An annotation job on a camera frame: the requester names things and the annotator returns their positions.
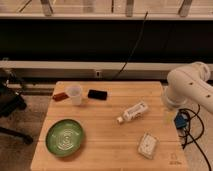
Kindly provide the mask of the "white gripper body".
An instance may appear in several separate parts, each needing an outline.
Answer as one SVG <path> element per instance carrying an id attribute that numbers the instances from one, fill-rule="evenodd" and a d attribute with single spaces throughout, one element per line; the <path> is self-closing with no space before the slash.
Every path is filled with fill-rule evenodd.
<path id="1" fill-rule="evenodd" d="M 162 93 L 162 102 L 165 106 L 164 109 L 164 122 L 171 124 L 177 115 L 178 108 L 181 106 L 180 102 L 174 101 L 168 96 L 168 88 L 165 88 Z"/>

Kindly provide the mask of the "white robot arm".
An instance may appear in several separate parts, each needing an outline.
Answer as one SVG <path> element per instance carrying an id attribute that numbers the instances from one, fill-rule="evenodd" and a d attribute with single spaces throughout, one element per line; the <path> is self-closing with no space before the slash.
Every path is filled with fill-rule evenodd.
<path id="1" fill-rule="evenodd" d="M 192 100 L 213 114 L 213 86 L 207 83 L 211 71 L 203 62 L 193 62 L 171 70 L 168 86 L 162 92 L 164 121 L 172 123 L 181 106 Z"/>

